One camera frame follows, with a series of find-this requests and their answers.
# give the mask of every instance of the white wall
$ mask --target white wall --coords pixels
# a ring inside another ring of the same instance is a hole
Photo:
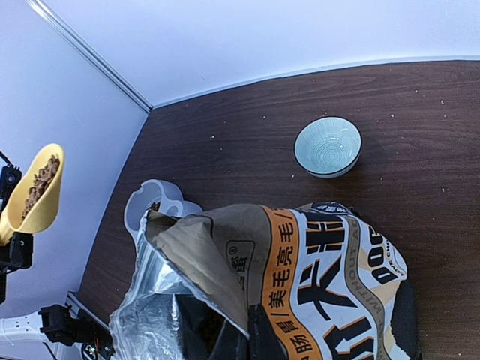
[[[152,104],[326,65],[480,56],[478,0],[44,0]]]
[[[23,171],[48,143],[61,144],[66,153],[58,218],[35,236],[34,265],[8,275],[0,318],[62,304],[68,290],[78,290],[145,119],[24,1],[0,1],[0,151]],[[43,344],[0,346],[0,354],[51,359]]]

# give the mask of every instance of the ceramic bowl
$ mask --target ceramic bowl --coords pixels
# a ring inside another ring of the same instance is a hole
[[[359,159],[362,136],[345,118],[321,118],[305,127],[295,141],[295,157],[313,176],[333,179],[348,173]]]

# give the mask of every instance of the dark brown wood surface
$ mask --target dark brown wood surface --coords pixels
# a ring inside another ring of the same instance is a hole
[[[415,287],[425,359],[480,359],[480,63],[386,64],[274,79],[183,101],[149,116],[103,217],[79,291],[101,319],[120,304],[135,250],[123,225],[146,179],[186,200],[354,206],[400,250]],[[299,131],[324,116],[364,140],[344,177],[296,163]]]

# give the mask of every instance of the yellow scoop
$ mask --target yellow scoop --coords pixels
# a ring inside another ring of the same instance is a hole
[[[22,221],[22,212],[25,209],[25,201],[29,198],[29,188],[33,186],[34,175],[37,175],[38,171],[47,165],[52,155],[60,160],[58,172],[41,198],[33,205],[25,220]],[[8,244],[14,232],[35,234],[52,225],[59,211],[64,164],[65,153],[60,145],[50,144],[38,152],[30,169],[13,190],[7,207],[0,215],[0,246]]]

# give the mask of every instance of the pet food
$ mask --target pet food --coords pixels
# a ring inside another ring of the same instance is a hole
[[[154,212],[158,212],[158,210],[160,210],[160,203],[154,202],[153,204],[150,205],[148,210],[153,210]]]
[[[38,171],[38,175],[34,175],[33,186],[28,189],[28,199],[25,201],[22,221],[25,220],[27,214],[50,186],[59,171],[59,167],[60,160],[52,155],[46,166]]]

